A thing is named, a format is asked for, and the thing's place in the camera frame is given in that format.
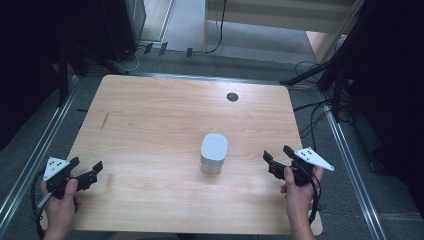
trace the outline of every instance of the human hand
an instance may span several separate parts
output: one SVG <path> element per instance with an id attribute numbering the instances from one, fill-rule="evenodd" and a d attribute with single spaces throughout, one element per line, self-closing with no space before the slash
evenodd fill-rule
<path id="1" fill-rule="evenodd" d="M 82 204 L 82 199 L 76 194 L 78 181 L 69 180 L 62 199 L 51 198 L 46 204 L 48 229 L 44 239 L 67 239 L 74 229 L 75 206 Z M 41 190 L 47 194 L 46 182 L 41 182 Z"/>
<path id="2" fill-rule="evenodd" d="M 314 167 L 313 178 L 316 181 L 321 181 L 324 169 L 318 166 Z M 294 182 L 294 175 L 291 168 L 284 169 L 284 178 L 286 183 L 281 186 L 280 192 L 286 195 L 286 213 L 289 217 L 290 226 L 292 229 L 293 239 L 314 239 L 312 230 L 309 226 L 308 211 L 314 196 L 312 185 L 298 187 Z"/>

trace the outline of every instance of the cable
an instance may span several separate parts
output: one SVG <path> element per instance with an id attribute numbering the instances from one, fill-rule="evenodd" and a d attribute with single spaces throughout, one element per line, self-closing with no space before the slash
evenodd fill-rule
<path id="1" fill-rule="evenodd" d="M 223 28 L 223 26 L 224 26 L 224 17 L 225 17 L 225 8 L 226 8 L 226 6 L 227 6 L 227 0 L 224 0 L 224 7 L 223 7 L 223 9 L 222 9 L 222 17 L 221 17 L 221 29 L 220 29 L 220 36 L 219 36 L 219 42 L 218 42 L 218 45 L 216 45 L 216 47 L 213 49 L 213 50 L 211 50 L 211 51 L 207 51 L 207 52 L 202 52 L 202 51 L 195 51 L 195 52 L 193 52 L 193 54 L 195 54 L 195 53 L 201 53 L 201 54 L 211 54 L 211 53 L 214 53 L 218 48 L 219 48 L 219 46 L 221 46 L 221 42 L 222 42 L 222 28 Z"/>
<path id="2" fill-rule="evenodd" d="M 312 197 L 312 211 L 309 214 L 309 224 L 312 224 L 312 222 L 315 220 L 315 216 L 316 216 L 316 213 L 318 211 L 318 202 L 321 198 L 321 184 L 320 184 L 318 178 L 315 176 L 315 174 L 313 174 L 313 173 L 312 173 L 312 175 L 309 174 L 300 164 L 298 164 L 295 161 L 293 161 L 292 163 L 295 164 L 297 168 L 302 170 L 303 174 L 305 174 L 308 177 L 309 183 L 311 184 L 312 190 L 314 191 L 314 195 Z"/>
<path id="3" fill-rule="evenodd" d="M 128 71 L 128 72 L 129 72 L 129 71 L 133 71 L 133 70 L 137 69 L 137 68 L 138 68 L 138 66 L 140 65 L 140 61 L 138 60 L 137 53 L 138 53 L 139 51 L 143 50 L 144 48 L 146 48 L 146 47 L 139 48 L 139 49 L 137 49 L 137 51 L 134 53 L 134 57 L 135 57 L 135 59 L 137 60 L 137 65 L 136 65 L 135 67 L 133 67 L 133 68 L 131 68 L 131 69 L 124 68 L 124 67 L 122 67 L 121 65 L 119 65 L 116 61 L 114 62 L 114 63 L 115 63 L 115 65 L 116 65 L 116 66 L 118 66 L 119 68 L 121 68 L 122 70 L 125 70 L 125 71 Z"/>
<path id="4" fill-rule="evenodd" d="M 328 113 L 330 113 L 331 112 L 331 109 L 330 110 L 327 110 L 327 111 L 324 111 L 323 113 L 321 113 L 321 115 L 317 118 L 317 119 L 315 119 L 314 120 L 314 114 L 315 114 L 315 112 L 316 112 L 316 110 L 318 110 L 318 108 L 322 105 L 322 104 L 329 104 L 329 103 L 332 103 L 333 102 L 333 99 L 326 99 L 326 100 L 324 100 L 324 101 L 321 101 L 321 102 L 317 102 L 317 103 L 310 103 L 310 104 L 306 104 L 306 105 L 302 105 L 302 106 L 299 106 L 299 107 L 296 107 L 296 108 L 294 108 L 293 109 L 293 111 L 294 112 L 296 112 L 296 111 L 299 111 L 299 110 L 302 110 L 302 109 L 306 109 L 306 108 L 308 108 L 308 107 L 313 107 L 313 106 L 315 106 L 315 108 L 314 108 L 314 110 L 312 111 L 312 113 L 311 113 L 311 117 L 310 117 L 310 124 L 308 125 L 308 126 L 306 126 L 304 129 L 302 129 L 300 132 L 299 132 L 299 135 L 300 135 L 300 137 L 301 138 L 305 138 L 306 136 L 308 136 L 309 135 L 309 133 L 311 134 L 311 136 L 312 136 L 312 144 L 313 144 L 313 150 L 316 150 L 316 143 L 315 143 L 315 135 L 314 135 L 314 131 L 313 131 L 313 128 L 315 128 L 316 127 L 316 125 L 318 124 L 318 122 L 320 121 L 320 120 L 322 120 Z M 346 110 L 346 106 L 344 106 L 344 105 L 341 105 L 341 107 L 340 107 L 340 110 L 339 110 L 339 113 L 340 112 L 348 112 L 347 110 Z M 342 121 L 342 122 L 350 122 L 349 120 L 344 120 L 344 119 L 342 119 L 341 117 L 339 117 L 339 119 L 340 119 L 340 121 Z"/>
<path id="5" fill-rule="evenodd" d="M 297 71 L 297 67 L 299 66 L 299 65 L 301 65 L 302 63 L 312 63 L 312 66 L 311 66 L 311 68 L 310 69 L 312 69 L 313 67 L 315 67 L 315 66 L 318 66 L 319 64 L 317 64 L 317 63 L 314 63 L 314 62 L 311 62 L 311 61 L 301 61 L 301 62 L 298 62 L 297 64 L 296 64 L 296 66 L 294 66 L 294 71 L 296 72 L 296 74 L 297 74 L 297 76 L 299 76 L 300 74 L 299 74 L 299 72 Z M 313 81 L 310 81 L 310 80 L 308 80 L 308 79 L 305 79 L 305 81 L 307 81 L 307 82 L 309 82 L 309 83 L 316 83 L 316 82 L 313 82 Z"/>
<path id="6" fill-rule="evenodd" d="M 41 227 L 40 221 L 42 219 L 41 214 L 37 214 L 37 201 L 35 200 L 35 189 L 37 186 L 37 182 L 38 182 L 38 178 L 43 175 L 43 173 L 45 172 L 46 168 L 42 168 L 33 178 L 32 183 L 31 183 L 31 207 L 32 207 L 32 216 L 34 216 L 34 222 L 37 228 L 37 234 L 38 237 L 40 239 L 44 238 L 44 231 L 43 228 Z"/>
<path id="7" fill-rule="evenodd" d="M 215 0 L 214 2 L 215 2 L 215 28 L 218 34 L 221 34 L 221 31 L 219 31 L 219 27 L 218 27 L 218 7 L 216 4 L 218 1 Z"/>

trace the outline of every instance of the gray floor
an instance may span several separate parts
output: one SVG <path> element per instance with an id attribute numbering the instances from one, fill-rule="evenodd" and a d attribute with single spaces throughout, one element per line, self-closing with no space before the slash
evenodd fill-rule
<path id="1" fill-rule="evenodd" d="M 171 25 L 168 26 L 165 36 L 171 47 L 171 43 L 174 41 L 171 41 L 171 35 L 168 31 L 172 31 Z M 295 34 L 294 38 L 301 38 L 301 35 Z M 306 35 L 300 41 L 306 42 Z M 195 46 L 194 44 L 191 45 L 192 43 L 190 42 L 184 44 L 182 40 L 175 42 L 182 45 Z M 281 61 L 273 61 L 274 57 L 267 55 L 266 52 L 254 54 L 254 56 L 263 55 L 260 57 L 261 59 L 252 59 L 252 57 L 245 56 L 237 57 L 236 53 L 232 57 L 225 57 L 221 54 L 219 56 L 195 55 L 191 58 L 186 58 L 185 52 L 167 51 L 165 55 L 159 56 L 159 51 L 153 49 L 150 54 L 138 54 L 140 64 L 134 71 L 130 72 L 130 75 L 158 73 L 187 75 L 190 77 L 206 76 L 213 77 L 214 80 L 219 81 L 278 85 L 279 80 L 287 80 L 296 76 L 294 67 L 299 59 L 305 60 L 302 57 L 303 55 L 307 55 L 309 59 L 313 58 L 310 46 L 305 46 L 302 50 L 299 50 L 288 44 L 281 46 L 281 49 L 283 49 L 281 50 L 283 53 L 286 53 L 279 57 Z M 75 97 L 69 111 L 56 132 L 53 141 L 48 146 L 46 153 L 41 156 L 42 165 L 46 163 L 48 156 L 67 157 L 78 134 L 79 126 L 85 117 L 85 113 L 78 111 L 78 109 L 89 108 L 102 77 L 109 74 L 103 67 L 92 63 L 90 60 L 89 63 L 90 72 L 88 76 L 79 77 L 79 84 L 75 88 Z M 132 68 L 137 65 L 137 62 L 135 58 L 130 58 L 120 64 L 127 68 Z M 298 70 L 301 72 L 307 69 L 308 67 L 300 66 Z M 306 81 L 298 86 L 289 88 L 289 92 L 293 107 L 321 101 L 321 93 L 316 90 L 314 84 Z M 58 93 L 55 92 L 22 127 L 9 146 L 0 152 L 0 164 L 2 166 L 0 173 L 3 176 L 3 180 L 0 183 L 2 200 L 12 189 L 28 159 L 31 159 L 33 149 L 57 110 L 57 100 Z M 295 113 L 299 131 L 309 124 L 311 111 L 312 109 L 308 108 Z M 386 238 L 424 239 L 424 221 L 419 216 L 407 188 L 393 176 L 380 176 L 371 172 L 368 164 L 368 155 L 364 151 L 354 125 L 342 123 L 339 126 L 343 129 L 344 137 L 348 142 L 364 185 L 374 203 Z M 317 152 L 336 168 L 335 172 L 326 172 L 322 182 L 323 192 L 320 201 L 322 210 L 320 213 L 324 231 L 317 239 L 372 239 L 372 234 L 346 169 L 339 145 L 334 138 L 327 119 L 321 120 L 314 130 Z M 302 138 L 302 143 L 305 147 L 311 146 L 311 136 L 308 135 Z M 37 239 L 30 212 L 29 192 L 26 191 L 2 239 Z M 111 234 L 110 232 L 76 231 L 71 239 L 107 239 Z M 255 236 L 244 235 L 199 235 L 196 237 L 197 239 L 255 239 Z M 270 240 L 289 238 L 289 236 L 259 236 L 259 239 Z"/>
<path id="2" fill-rule="evenodd" d="M 217 9 L 221 16 L 222 9 Z M 168 49 L 194 51 L 203 49 L 205 1 L 177 0 L 162 42 Z M 220 22 L 208 22 L 207 49 L 219 42 Z M 214 54 L 252 60 L 293 63 L 316 62 L 304 31 L 236 24 L 224 21 L 221 46 Z"/>
<path id="3" fill-rule="evenodd" d="M 171 0 L 144 0 L 146 21 L 140 41 L 161 42 L 172 10 Z"/>

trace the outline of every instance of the circular hole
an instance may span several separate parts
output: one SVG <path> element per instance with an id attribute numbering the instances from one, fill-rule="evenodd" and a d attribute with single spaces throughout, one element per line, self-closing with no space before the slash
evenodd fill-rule
<path id="1" fill-rule="evenodd" d="M 235 102 L 238 100 L 238 95 L 236 93 L 229 93 L 227 94 L 227 99 L 230 102 Z"/>

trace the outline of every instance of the table top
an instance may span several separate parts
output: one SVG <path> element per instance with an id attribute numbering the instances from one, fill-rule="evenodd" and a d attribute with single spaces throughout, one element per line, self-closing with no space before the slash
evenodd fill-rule
<path id="1" fill-rule="evenodd" d="M 228 139 L 218 175 L 200 169 L 208 133 Z M 80 193 L 75 229 L 290 234 L 284 182 L 262 159 L 290 165 L 284 145 L 302 148 L 283 86 L 105 76 L 69 154 L 75 175 L 104 166 Z M 312 229 L 322 232 L 319 214 Z"/>

